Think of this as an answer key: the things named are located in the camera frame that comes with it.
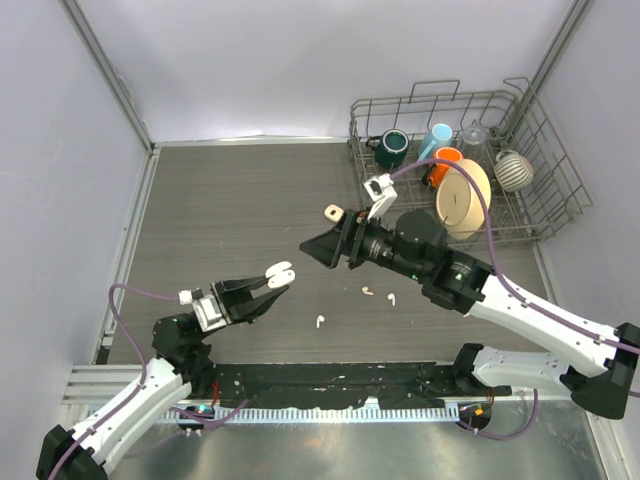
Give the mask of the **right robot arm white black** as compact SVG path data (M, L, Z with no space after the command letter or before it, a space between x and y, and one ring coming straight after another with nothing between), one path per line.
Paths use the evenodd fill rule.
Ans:
M426 211L404 213L388 229L364 211L347 210L300 249L329 269L341 258L351 269L374 263L415 281L441 308L493 322L541 346L539 352L504 352L464 345L451 371L460 393L522 386L567 395L601 417L623 418L638 364L638 327L600 324L532 294L497 267L449 247L444 228Z

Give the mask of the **white charging case gold trim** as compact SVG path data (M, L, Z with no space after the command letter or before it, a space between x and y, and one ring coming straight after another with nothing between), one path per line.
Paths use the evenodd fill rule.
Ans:
M289 261L278 262L265 271L267 286L271 290L290 285L296 278L293 265Z

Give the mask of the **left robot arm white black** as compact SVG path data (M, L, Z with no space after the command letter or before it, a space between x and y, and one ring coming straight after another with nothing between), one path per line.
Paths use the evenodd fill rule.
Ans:
M216 370L205 338L264 315L295 280L291 263L279 262L260 276L222 280L209 292L182 290L172 301L189 312L159 319L152 329L155 355L141 362L140 374L96 413L44 437L39 479L106 479L130 448L162 414L188 397L210 393Z

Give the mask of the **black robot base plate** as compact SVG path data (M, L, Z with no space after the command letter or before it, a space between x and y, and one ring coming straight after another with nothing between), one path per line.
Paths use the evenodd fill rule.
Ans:
M484 387L436 362L217 364L182 366L176 371L192 384L191 399L218 395L234 408L344 410L362 408L373 397L384 410L441 407L446 398L506 397L509 386Z

